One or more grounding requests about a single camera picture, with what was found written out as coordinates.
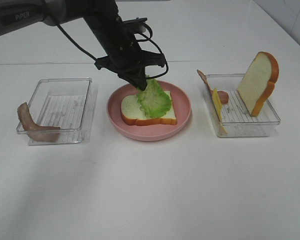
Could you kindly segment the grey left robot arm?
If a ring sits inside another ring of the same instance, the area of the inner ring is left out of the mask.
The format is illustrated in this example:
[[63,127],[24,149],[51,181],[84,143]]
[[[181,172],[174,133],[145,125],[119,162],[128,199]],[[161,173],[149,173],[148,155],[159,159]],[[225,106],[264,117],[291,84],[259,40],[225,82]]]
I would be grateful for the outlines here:
[[[79,46],[62,28],[63,23],[84,19],[106,56],[96,58]],[[56,26],[83,53],[92,58],[95,67],[116,73],[135,88],[145,90],[147,66],[168,68],[160,50],[157,53],[141,49],[135,35],[143,29],[152,34],[147,18],[123,21],[114,0],[0,0],[0,36],[37,22]]]

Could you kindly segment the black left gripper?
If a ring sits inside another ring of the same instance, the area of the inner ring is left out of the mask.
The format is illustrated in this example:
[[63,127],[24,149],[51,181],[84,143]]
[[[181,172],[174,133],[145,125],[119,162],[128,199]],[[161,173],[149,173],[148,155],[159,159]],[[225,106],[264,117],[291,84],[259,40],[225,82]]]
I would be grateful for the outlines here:
[[119,16],[114,0],[93,0],[91,12],[84,18],[106,56],[97,58],[97,69],[108,69],[133,87],[144,91],[147,87],[145,67],[164,67],[162,53],[142,50],[134,34],[128,32]]

